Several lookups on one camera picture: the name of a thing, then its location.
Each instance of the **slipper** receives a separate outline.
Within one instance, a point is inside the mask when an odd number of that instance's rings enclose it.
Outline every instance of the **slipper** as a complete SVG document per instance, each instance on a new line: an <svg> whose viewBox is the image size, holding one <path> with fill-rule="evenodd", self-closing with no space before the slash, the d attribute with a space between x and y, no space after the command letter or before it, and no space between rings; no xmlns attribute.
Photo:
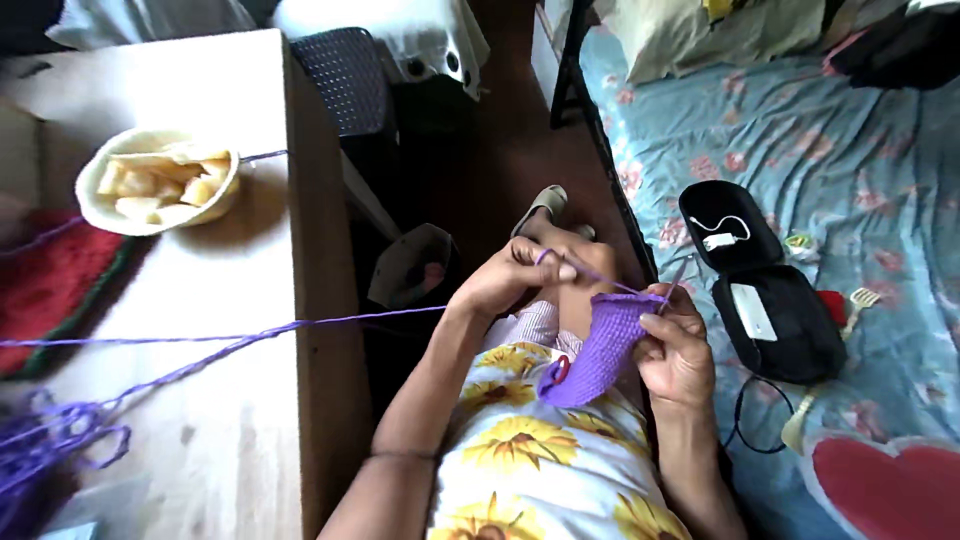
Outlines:
<svg viewBox="0 0 960 540"><path fill-rule="evenodd" d="M523 224L527 222L528 219L538 208L544 207L547 211L550 212L550 221L552 222L557 217L560 217L560 214L563 213L564 207L566 206L566 191L559 185L553 184L549 187L545 187L543 191L537 195L537 198L534 199L534 204L530 205L530 209L527 210L527 213L523 214L523 217L516 223L514 230L510 232L510 238L520 234L520 229L523 228Z"/></svg>
<svg viewBox="0 0 960 540"><path fill-rule="evenodd" d="M587 225L586 223L584 225L578 225L574 227L573 231L576 234L579 234L580 237L583 238L584 240L595 242L597 239L597 231L590 225Z"/></svg>

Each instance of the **black cable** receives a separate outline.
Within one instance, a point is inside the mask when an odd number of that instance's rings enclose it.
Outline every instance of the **black cable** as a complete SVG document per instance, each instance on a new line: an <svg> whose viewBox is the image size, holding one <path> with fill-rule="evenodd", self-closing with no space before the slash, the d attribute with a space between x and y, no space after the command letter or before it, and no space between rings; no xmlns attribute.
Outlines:
<svg viewBox="0 0 960 540"><path fill-rule="evenodd" d="M740 431L740 411L743 409L743 395L747 390L747 386L749 386L750 383L754 382L755 380L759 380L760 382L766 382L767 384L773 386L774 390L777 390L777 392L786 402L786 406L790 407L790 416L791 417L793 416L793 404L790 403L790 398L786 397L786 394L783 393L783 390L780 390L778 386L768 381L767 379L757 377L756 375L750 375L750 378L744 381L743 386L740 386L740 391L737 392L736 394L736 405L733 407L733 429L730 431L730 435L727 437L727 441L723 443L723 447L727 448L728 446L730 446L730 443L733 441L733 436L736 434L740 436L740 440L743 441L744 446L746 446L750 450L758 454L776 454L777 452L786 448L786 444L784 444L783 441L780 441L778 446L774 448L769 448L764 450L764 449L757 448L752 444L748 443L746 437L743 436L743 432Z"/></svg>

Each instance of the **black zippered case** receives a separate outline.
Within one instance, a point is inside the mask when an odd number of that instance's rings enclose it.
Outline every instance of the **black zippered case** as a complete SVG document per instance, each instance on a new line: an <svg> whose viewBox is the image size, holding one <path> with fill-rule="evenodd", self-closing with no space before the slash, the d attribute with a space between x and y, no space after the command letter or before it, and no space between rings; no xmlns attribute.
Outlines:
<svg viewBox="0 0 960 540"><path fill-rule="evenodd" d="M720 274L711 289L713 302L743 365L768 380L810 385L835 379L847 361L840 332L804 274L783 263L780 240L750 193L737 184L711 180L685 189L678 205L700 257ZM707 251L706 237L720 233L745 237L743 225L727 219L711 232L690 218L713 228L728 215L743 220L750 238ZM776 341L747 334L733 302L731 283L756 288Z"/></svg>

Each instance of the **purple crochet piece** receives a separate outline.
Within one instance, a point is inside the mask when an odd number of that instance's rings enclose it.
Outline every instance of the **purple crochet piece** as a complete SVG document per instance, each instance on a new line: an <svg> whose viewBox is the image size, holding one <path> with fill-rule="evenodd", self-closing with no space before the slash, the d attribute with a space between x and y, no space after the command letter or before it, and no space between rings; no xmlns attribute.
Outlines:
<svg viewBox="0 0 960 540"><path fill-rule="evenodd" d="M653 313L665 302L655 294L600 293L591 298L593 320L583 350L561 382L554 382L561 370L559 361L543 372L537 384L540 399L555 406L574 407L606 392L630 362L631 349L647 334L639 324L640 315Z"/></svg>

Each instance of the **yellow sunflower print dress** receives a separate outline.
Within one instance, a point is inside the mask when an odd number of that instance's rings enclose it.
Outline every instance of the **yellow sunflower print dress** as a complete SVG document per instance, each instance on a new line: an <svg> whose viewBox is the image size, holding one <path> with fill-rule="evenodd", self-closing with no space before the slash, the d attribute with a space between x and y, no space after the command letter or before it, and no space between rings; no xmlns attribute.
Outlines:
<svg viewBox="0 0 960 540"><path fill-rule="evenodd" d="M428 540L689 539L657 487L643 416L612 388L563 409L537 399L561 352L478 355L438 471Z"/></svg>

